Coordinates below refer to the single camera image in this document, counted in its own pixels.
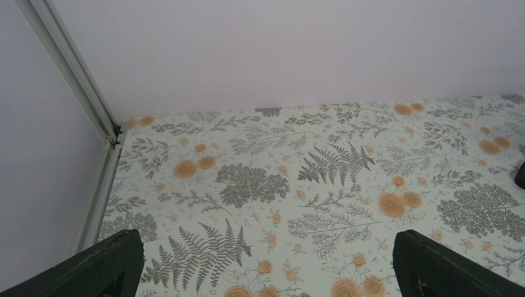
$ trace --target fern print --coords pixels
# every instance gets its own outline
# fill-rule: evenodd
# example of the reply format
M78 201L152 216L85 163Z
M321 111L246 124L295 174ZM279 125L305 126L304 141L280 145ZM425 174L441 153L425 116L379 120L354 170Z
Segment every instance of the fern print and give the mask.
M219 194L226 205L242 207L250 201L270 203L277 196L285 198L290 192L288 180L280 175L267 175L262 168L237 165L223 166L217 173L216 183L227 184Z
M242 267L242 255L251 257L251 247L247 245L243 227L235 236L228 220L226 220L226 232L220 234L218 229L199 223L206 232L205 236L199 236L179 227L179 235L182 240L177 241L168 237L172 252L167 251L162 245L158 247L160 261L152 259L152 266L145 267L141 282L153 282L155 285L162 283L168 288L168 282L175 289L180 288L182 283L184 291L192 278L196 277L196 291L199 292L204 280L209 277L211 286L216 287L219 277L229 265L236 262Z
M306 166L301 166L302 170L299 171L297 180L313 180L319 183L319 178L321 178L325 184L327 184L328 181L331 184L335 184L336 176L339 175L341 185L344 186L347 177L350 177L350 180L356 183L359 172L363 168L370 171L368 163L375 164L374 160L365 153L363 147L361 147L361 151L358 152L350 142L348 142L350 151L337 145L328 145L333 147L336 152L313 147L318 154L308 152L313 161L306 157L303 158Z

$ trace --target orange rose print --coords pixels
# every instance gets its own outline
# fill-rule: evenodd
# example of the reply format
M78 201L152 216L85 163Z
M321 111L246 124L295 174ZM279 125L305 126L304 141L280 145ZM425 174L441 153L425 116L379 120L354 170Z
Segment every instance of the orange rose print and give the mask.
M399 189L400 187L403 187L405 185L405 179L400 176L396 176L392 179L392 183L396 186L397 189Z
M355 268L363 267L367 263L365 255L361 252L358 252L354 255L352 264L355 265Z
M213 166L215 166L215 163L217 163L217 160L215 159L215 157L212 157L212 156L202 157L199 160L199 168L204 169L204 170L210 169Z
M412 114L411 108L405 104L394 105L394 111L396 111L398 114L402 116L410 116Z
M508 140L505 137L496 137L494 138L494 142L499 146L503 147L504 149L510 147L511 143L510 140Z
M142 119L139 120L139 125L141 126L149 126L153 124L155 119L152 116L145 116Z
M391 218L398 218L405 214L401 199L392 193L383 193L379 196L379 208Z
M496 144L488 140L481 140L478 146L481 151L487 155L497 156L501 152L500 148Z
M224 297L252 297L251 292L243 286L233 286L224 293Z
M485 134L485 135L489 135L490 134L490 129L487 128L487 127L481 127L481 132L483 132L483 134Z
M259 291L255 295L255 297L280 297L280 293L277 291L275 287L269 286Z
M410 106L414 111L423 111L425 107L421 103L412 103Z
M206 144L199 144L195 146L195 152L202 153L206 150Z
M381 297L385 292L384 284L381 279L373 275L367 277L363 283L363 287L367 297Z
M131 119L131 121L129 121L128 129L133 130L136 126L137 126L137 120Z
M351 280L339 280L332 286L332 297L360 297L361 291Z
M418 193L410 191L405 192L401 200L403 201L404 205L409 207L418 207L423 204L423 199L421 199L421 196Z
M262 262L258 262L259 266L257 267L257 271L260 274L270 274L272 272L272 264L270 261L264 260Z
M173 175L177 178L190 178L197 172L197 165L191 160L184 160L175 165Z

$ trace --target gray leaf print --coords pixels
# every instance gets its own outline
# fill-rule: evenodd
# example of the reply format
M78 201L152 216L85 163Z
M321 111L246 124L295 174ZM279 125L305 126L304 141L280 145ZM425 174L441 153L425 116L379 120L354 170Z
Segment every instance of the gray leaf print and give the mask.
M307 132L297 132L291 126L265 129L260 126L245 127L246 139L234 138L229 141L235 155L248 153L258 155L269 148L279 149L285 145L298 150L306 144Z
M258 113L262 113L263 116L270 118L272 116L278 116L280 113L281 108L256 108L255 111Z
M299 171L297 180L303 181L307 179L319 183L320 177L325 184L327 184L328 181L334 184L336 176L339 175L343 186L346 177L350 177L350 180L356 183L357 175L361 169L366 168L370 171L368 163L374 165L375 163L374 160L365 153L363 147L361 147L361 152L358 152L350 142L348 142L348 144L350 145L350 151L344 147L329 144L337 151L335 153L313 147L318 155L308 152L313 161L304 158L306 166L301 166L302 170Z
M495 268L503 268L505 274L509 277L513 273L513 268L517 268L519 271L525 272L525 249L515 249L508 246L503 246L510 256L503 256L498 252L494 252L495 260L490 257L483 257L486 261L486 268L493 270Z
M508 101L510 101L512 103L515 103L515 104L523 104L523 103L525 103L525 98L523 96L521 96L521 95L518 95L518 94L502 95L501 99L508 100Z
M448 170L450 167L447 154L439 155L430 148L412 148L405 150L395 145L387 145L386 152L390 154L389 158L379 158L379 166L388 175L408 176L413 174L416 169L427 170L433 165L440 172ZM442 157L441 161L434 164L434 158Z
M470 190L454 192L454 197L442 200L437 210L455 232L464 227L481 238L497 229L518 242L525 236L525 219L511 211L521 204L500 186L475 183Z
M226 205L242 207L250 201L270 203L276 199L286 197L290 191L288 180L280 175L266 175L262 168L250 168L237 165L223 166L217 173L217 183L227 184L219 194Z
M104 221L100 227L98 241L108 238L124 229L139 230L143 242L158 239L157 222L151 214L143 215L142 213L137 213L133 215L132 212L127 212L125 217L117 217L113 221Z

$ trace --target gray hydrangea print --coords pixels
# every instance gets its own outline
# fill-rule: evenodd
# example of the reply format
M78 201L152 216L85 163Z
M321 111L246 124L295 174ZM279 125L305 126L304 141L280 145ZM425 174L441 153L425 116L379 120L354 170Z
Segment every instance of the gray hydrangea print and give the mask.
M457 200L442 200L437 210L455 232L464 227L481 238L497 229L515 241L523 240L525 219L510 210L521 204L500 186L475 183L470 190L454 192L454 197Z

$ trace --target white wall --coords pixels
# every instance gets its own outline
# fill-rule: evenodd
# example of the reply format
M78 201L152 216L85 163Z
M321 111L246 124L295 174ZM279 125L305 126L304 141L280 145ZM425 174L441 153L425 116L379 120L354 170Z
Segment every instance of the white wall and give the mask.
M103 151L15 2L0 1L0 291L75 253Z
M525 90L523 0L51 0L132 114Z

